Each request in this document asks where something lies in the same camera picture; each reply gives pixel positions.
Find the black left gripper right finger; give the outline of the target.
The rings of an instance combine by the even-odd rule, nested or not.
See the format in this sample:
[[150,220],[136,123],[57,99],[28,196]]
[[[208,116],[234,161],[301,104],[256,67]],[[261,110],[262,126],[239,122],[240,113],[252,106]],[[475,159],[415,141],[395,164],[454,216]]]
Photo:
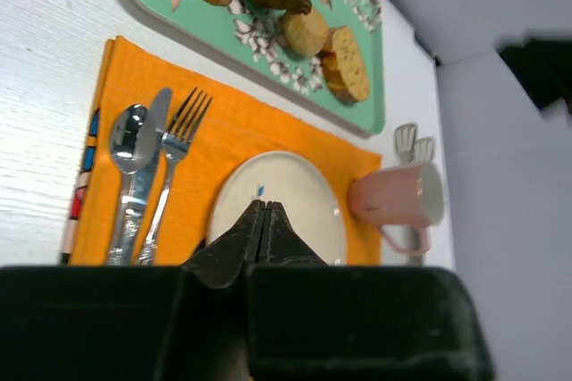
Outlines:
[[258,262],[280,266],[325,267],[326,263],[295,233],[280,202],[264,206]]

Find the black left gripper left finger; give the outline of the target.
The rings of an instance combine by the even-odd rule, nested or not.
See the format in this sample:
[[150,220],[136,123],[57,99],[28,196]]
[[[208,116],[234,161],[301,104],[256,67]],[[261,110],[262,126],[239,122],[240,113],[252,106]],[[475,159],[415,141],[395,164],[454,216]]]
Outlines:
[[234,225],[181,266],[207,288],[229,288],[246,262],[255,262],[263,234],[266,204],[256,199]]

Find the metal serving tongs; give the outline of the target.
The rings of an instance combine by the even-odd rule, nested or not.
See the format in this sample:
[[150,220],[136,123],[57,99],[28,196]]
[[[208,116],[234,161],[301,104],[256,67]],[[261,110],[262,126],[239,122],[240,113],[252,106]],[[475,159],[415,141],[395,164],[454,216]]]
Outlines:
[[[434,160],[435,137],[417,136],[417,123],[404,123],[398,126],[393,133],[393,147],[400,165],[411,163],[431,162]],[[405,243],[409,250],[414,250],[421,243],[419,233],[410,226],[404,229]],[[407,256],[407,265],[421,267],[424,256]]]

